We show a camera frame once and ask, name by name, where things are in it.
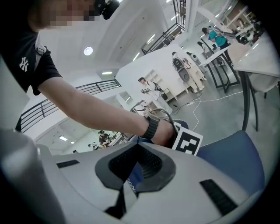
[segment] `fluorescent light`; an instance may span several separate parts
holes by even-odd
[[[86,56],[91,55],[92,52],[93,52],[92,47],[86,47],[86,48],[84,49],[84,54],[85,54]]]
[[[131,96],[130,96],[130,97],[128,97],[128,99],[126,100],[126,102],[128,102],[128,101],[130,100],[130,98],[131,98]]]
[[[256,45],[253,47],[253,49],[255,49],[255,48],[257,47],[257,45],[259,45],[259,44],[256,44]]]
[[[64,138],[63,136],[59,136],[58,138],[63,140],[63,141],[67,141],[68,140],[67,138]]]
[[[148,44],[150,43],[150,41],[152,40],[152,38],[155,36],[155,34],[148,40]]]
[[[137,58],[139,55],[140,55],[140,52],[138,52],[138,53],[136,54],[136,56],[135,56],[135,58],[133,59],[133,61],[135,61],[136,58]]]
[[[179,14],[175,15],[174,17],[172,17],[171,20],[174,20],[177,16],[179,16]]]
[[[111,75],[113,72],[103,72],[102,75]]]

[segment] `gray floor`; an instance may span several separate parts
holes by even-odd
[[[232,72],[229,72],[228,75],[230,80],[235,80]],[[205,89],[200,96],[202,101],[219,99],[226,95],[242,91],[240,84],[230,87],[225,94],[222,88],[215,88],[209,72],[205,74],[205,77],[207,78],[207,81],[203,83]],[[173,111],[175,111],[177,108],[173,106],[174,104],[180,107],[197,96],[198,94],[183,93],[178,97],[178,102],[172,100],[169,102],[169,105],[173,108]],[[259,111],[259,131],[256,132],[255,130],[255,110],[251,98],[249,122],[246,132],[251,137],[259,152],[267,184],[279,160],[280,97],[278,88],[274,88],[267,93],[267,99],[264,99],[263,96],[262,93],[256,93]],[[218,141],[242,129],[244,116],[243,103],[243,93],[235,94],[219,101],[201,102],[200,106],[195,111],[199,124],[194,131],[203,135],[202,145]],[[196,106],[197,103],[184,106],[180,109],[179,113],[173,115],[173,117],[185,120],[189,125],[189,129],[193,130],[197,123],[193,114],[193,110]]]

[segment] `watch strap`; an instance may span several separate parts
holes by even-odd
[[[148,129],[145,134],[140,137],[145,139],[152,139],[158,129],[159,121],[152,119],[151,117],[147,117],[146,120],[149,122]]]

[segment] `desk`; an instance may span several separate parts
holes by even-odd
[[[226,48],[224,48],[224,49],[222,49],[222,50],[220,50],[220,51],[214,53],[211,57],[209,57],[209,58],[206,59],[205,61],[202,61],[201,64],[199,65],[199,66],[207,65],[207,67],[208,67],[208,69],[209,69],[209,71],[210,71],[210,73],[211,73],[211,76],[212,76],[212,78],[213,78],[213,80],[214,80],[214,83],[215,83],[216,88],[223,87],[224,93],[226,93],[226,92],[228,91],[229,86],[236,85],[236,84],[239,84],[239,83],[240,83],[239,78],[238,78],[236,72],[234,71],[234,69],[232,68],[231,64],[228,62],[227,58],[226,58],[225,55],[223,54],[228,48],[229,48],[229,47],[226,47]],[[221,74],[220,74],[219,70],[217,69],[217,67],[216,67],[216,65],[215,65],[215,63],[214,63],[214,60],[217,59],[217,58],[220,57],[220,56],[222,56],[222,57],[224,58],[224,60],[226,61],[226,63],[227,63],[228,66],[230,67],[230,69],[232,70],[232,72],[233,72],[233,74],[234,74],[234,76],[235,76],[235,78],[236,78],[236,80],[237,80],[236,82],[234,82],[234,83],[231,83],[231,82],[230,82],[229,77],[228,77],[228,74],[226,73],[226,71],[224,70],[224,68],[221,66],[222,70],[224,71],[224,73],[225,73],[225,75],[226,75],[226,77],[227,77],[227,83],[224,84],[223,79],[222,79],[222,77],[221,77]],[[220,81],[221,81],[221,83],[222,83],[222,84],[219,85],[219,86],[217,85],[217,82],[216,82],[215,76],[214,76],[214,74],[213,74],[213,71],[212,71],[211,68],[210,68],[210,65],[209,65],[210,62],[213,64],[213,66],[214,66],[214,68],[215,68],[215,70],[216,70],[216,72],[217,72],[217,74],[218,74],[218,76],[219,76],[219,79],[220,79]]]
[[[279,56],[268,34],[264,33],[239,61],[233,62],[233,68],[239,71],[242,83],[244,97],[242,130],[245,131],[249,119],[250,89],[253,89],[247,73],[257,73],[280,78]],[[252,96],[255,103],[256,99],[254,94]]]

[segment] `black railing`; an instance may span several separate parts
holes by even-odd
[[[79,86],[76,87],[76,89],[94,95],[118,87],[121,87],[121,85],[117,80],[108,80]],[[59,108],[48,99],[42,101],[41,103],[38,103],[21,115],[21,131],[23,133],[26,132],[37,122],[57,110],[59,110]]]
[[[173,40],[175,40],[178,35],[180,35],[185,30],[186,0],[173,0],[173,6],[175,13],[175,24],[172,25],[166,32],[164,32],[147,51],[142,49],[142,52],[145,55],[168,46]]]

